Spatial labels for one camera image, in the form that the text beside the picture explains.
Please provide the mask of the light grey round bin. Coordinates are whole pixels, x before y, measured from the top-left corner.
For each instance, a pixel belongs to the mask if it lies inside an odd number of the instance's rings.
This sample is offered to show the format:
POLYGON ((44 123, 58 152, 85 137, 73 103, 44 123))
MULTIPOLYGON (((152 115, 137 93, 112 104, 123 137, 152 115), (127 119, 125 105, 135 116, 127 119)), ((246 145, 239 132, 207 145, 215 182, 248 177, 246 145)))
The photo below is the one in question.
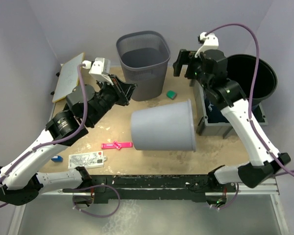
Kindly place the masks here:
POLYGON ((135 111, 130 129, 136 150, 196 151, 190 99, 135 111))

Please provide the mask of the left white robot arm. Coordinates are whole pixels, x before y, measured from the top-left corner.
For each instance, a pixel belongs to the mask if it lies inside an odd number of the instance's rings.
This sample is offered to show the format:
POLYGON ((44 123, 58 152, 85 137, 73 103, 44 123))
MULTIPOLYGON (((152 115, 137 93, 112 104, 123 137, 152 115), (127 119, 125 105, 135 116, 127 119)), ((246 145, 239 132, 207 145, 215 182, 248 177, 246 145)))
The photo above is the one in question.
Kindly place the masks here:
POLYGON ((94 126, 117 104, 129 105, 137 84, 125 83, 116 75, 112 80, 98 82, 98 92, 80 82, 65 98, 66 104, 47 124, 34 143, 10 164, 0 167, 0 201, 20 206, 34 200, 39 194, 57 189, 86 192, 92 177, 82 166, 57 173, 39 170, 52 157, 72 146, 88 134, 94 126))

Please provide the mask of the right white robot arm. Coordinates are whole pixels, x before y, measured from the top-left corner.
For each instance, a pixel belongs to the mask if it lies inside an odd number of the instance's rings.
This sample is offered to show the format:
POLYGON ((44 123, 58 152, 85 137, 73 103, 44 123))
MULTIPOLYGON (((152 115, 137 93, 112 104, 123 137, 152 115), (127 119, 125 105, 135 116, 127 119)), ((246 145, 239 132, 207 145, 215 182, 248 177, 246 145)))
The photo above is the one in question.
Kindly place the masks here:
POLYGON ((252 77, 251 64, 243 55, 225 57, 217 49, 209 49, 195 57, 195 51, 181 49, 173 64, 174 76, 179 76, 182 66, 188 68, 185 77, 197 81, 211 103, 229 121, 249 155, 246 164, 220 166, 209 173, 208 186, 220 191, 227 183, 243 183, 255 188, 271 177, 291 158, 280 152, 268 139, 254 114, 248 110, 252 100, 241 88, 252 77))

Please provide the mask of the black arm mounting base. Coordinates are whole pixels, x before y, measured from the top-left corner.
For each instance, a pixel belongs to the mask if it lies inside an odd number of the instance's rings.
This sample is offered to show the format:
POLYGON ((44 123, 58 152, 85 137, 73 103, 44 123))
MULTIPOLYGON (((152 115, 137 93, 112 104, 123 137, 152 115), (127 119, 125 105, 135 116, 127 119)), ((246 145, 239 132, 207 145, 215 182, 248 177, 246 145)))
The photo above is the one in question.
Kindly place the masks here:
POLYGON ((107 204, 109 200, 190 200, 206 202, 206 196, 222 196, 235 192, 233 183, 218 185, 208 175, 92 175, 91 183, 84 183, 80 193, 94 189, 94 203, 107 204))

